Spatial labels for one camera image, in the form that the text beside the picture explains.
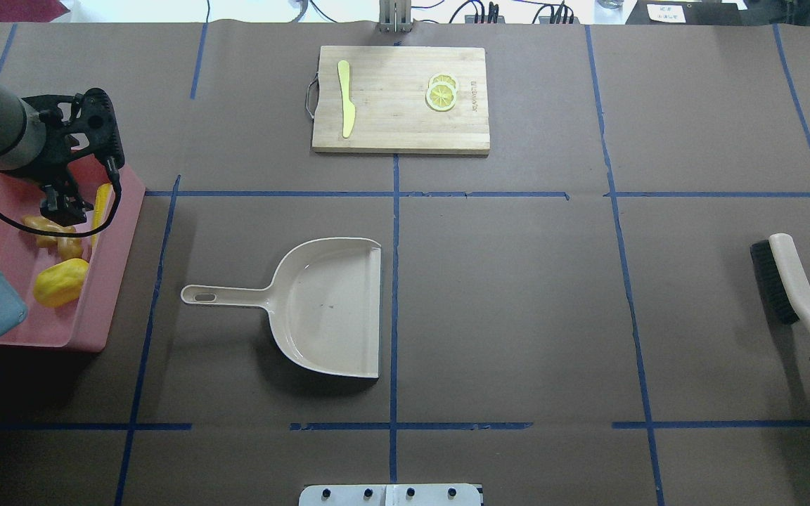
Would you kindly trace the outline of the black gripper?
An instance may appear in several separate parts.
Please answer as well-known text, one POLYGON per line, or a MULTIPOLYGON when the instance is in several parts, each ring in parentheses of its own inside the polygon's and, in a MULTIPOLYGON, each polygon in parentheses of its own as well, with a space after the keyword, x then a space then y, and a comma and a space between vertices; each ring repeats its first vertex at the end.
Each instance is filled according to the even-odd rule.
POLYGON ((66 134, 47 141, 41 154, 25 166, 25 179, 43 193, 39 212, 62 227, 87 222, 86 213, 93 209, 80 193, 68 165, 77 159, 74 148, 79 141, 66 134))

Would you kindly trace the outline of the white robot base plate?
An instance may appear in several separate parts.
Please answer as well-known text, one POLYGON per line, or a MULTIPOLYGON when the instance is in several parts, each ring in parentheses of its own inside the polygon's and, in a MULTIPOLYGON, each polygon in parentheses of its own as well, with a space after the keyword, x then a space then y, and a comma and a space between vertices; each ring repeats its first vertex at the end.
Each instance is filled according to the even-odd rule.
POLYGON ((299 505, 483 505, 481 486, 441 484, 321 484, 303 488, 299 505))

